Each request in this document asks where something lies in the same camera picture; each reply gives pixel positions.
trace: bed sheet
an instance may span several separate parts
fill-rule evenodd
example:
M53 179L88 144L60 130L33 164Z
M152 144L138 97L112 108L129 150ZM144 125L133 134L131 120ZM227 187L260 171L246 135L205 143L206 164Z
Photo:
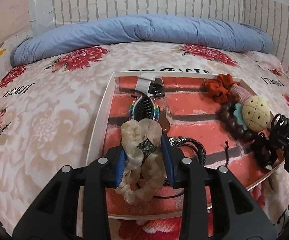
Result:
M0 221L9 234L63 165L84 165L107 82L112 72L127 70L243 77L267 100L273 114L289 117L288 77L262 69L246 55L197 45L103 45L14 68L0 81ZM265 181L251 194L280 231L289 212L289 174L279 168L272 176L272 188ZM152 234L157 239L178 239L179 224L179 218L110 220L113 239L147 239Z

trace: beige satin scrunchie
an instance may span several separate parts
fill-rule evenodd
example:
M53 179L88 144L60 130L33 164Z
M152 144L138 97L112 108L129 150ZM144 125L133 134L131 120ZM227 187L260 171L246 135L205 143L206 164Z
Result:
M124 169L122 182L116 188L118 194L124 195L128 204L134 205L140 201L149 201L157 189L163 187L166 178L166 170L160 149L162 128L160 124L151 119L142 119L137 122L134 119L125 122L121 126L122 146L127 155L127 164ZM143 152L137 148L145 139L157 146L143 162ZM140 175L147 184L140 189L132 190L131 185L136 184Z

